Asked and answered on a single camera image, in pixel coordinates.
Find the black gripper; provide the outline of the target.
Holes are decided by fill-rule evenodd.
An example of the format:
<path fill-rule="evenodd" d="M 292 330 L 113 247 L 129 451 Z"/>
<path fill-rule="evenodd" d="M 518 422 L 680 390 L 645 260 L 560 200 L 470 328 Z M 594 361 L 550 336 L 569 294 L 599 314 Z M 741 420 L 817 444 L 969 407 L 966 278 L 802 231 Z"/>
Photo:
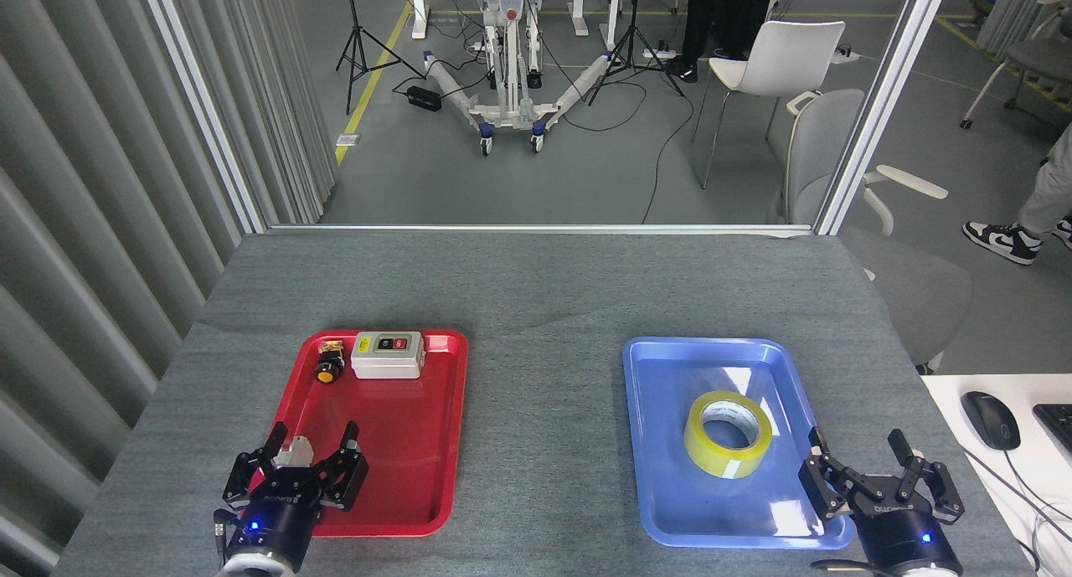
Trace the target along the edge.
<path fill-rule="evenodd" d="M 889 447 L 904 474 L 900 478 L 865 479 L 860 471 L 845 467 L 828 452 L 827 439 L 817 427 L 808 433 L 808 442 L 812 448 L 801 464 L 799 479 L 812 508 L 821 521 L 853 511 L 870 565 L 894 576 L 962 575 L 961 559 L 941 527 L 956 523 L 965 511 L 946 463 L 927 461 L 900 429 L 892 429 Z M 933 502 L 915 490 L 920 479 L 930 490 Z"/>
<path fill-rule="evenodd" d="M 296 573 L 306 560 L 319 508 L 351 511 L 363 488 L 370 464 L 358 443 L 359 428 L 348 421 L 338 449 L 314 467 L 279 467 L 287 428 L 276 423 L 265 444 L 234 459 L 222 500 L 243 507 L 224 548 L 226 573 Z M 260 470 L 264 480 L 250 489 Z"/>

